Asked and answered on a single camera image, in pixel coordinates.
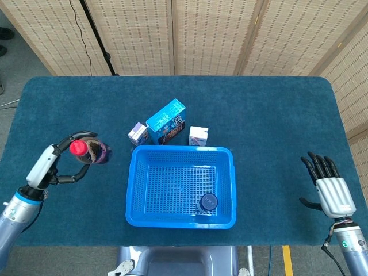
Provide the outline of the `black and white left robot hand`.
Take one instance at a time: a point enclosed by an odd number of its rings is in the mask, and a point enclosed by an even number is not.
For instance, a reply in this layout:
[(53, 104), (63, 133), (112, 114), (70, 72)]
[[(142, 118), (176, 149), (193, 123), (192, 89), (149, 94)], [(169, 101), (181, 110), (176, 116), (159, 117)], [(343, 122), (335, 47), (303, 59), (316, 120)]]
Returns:
[(85, 164), (75, 175), (57, 175), (57, 164), (61, 154), (69, 148), (71, 143), (85, 137), (97, 137), (98, 134), (90, 131), (80, 131), (65, 137), (57, 144), (49, 145), (40, 155), (26, 177), (28, 186), (37, 190), (45, 190), (49, 185), (74, 183), (82, 179), (90, 165)]

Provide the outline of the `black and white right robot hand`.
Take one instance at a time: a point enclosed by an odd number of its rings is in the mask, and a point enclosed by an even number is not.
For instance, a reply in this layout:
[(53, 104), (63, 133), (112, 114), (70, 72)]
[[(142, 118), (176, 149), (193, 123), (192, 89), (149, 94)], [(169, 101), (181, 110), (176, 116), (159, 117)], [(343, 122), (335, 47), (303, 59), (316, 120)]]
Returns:
[(313, 152), (308, 152), (308, 156), (300, 159), (308, 170), (320, 201), (310, 202), (304, 197), (299, 201), (309, 209), (323, 212), (330, 219), (350, 219), (357, 208), (335, 162)]

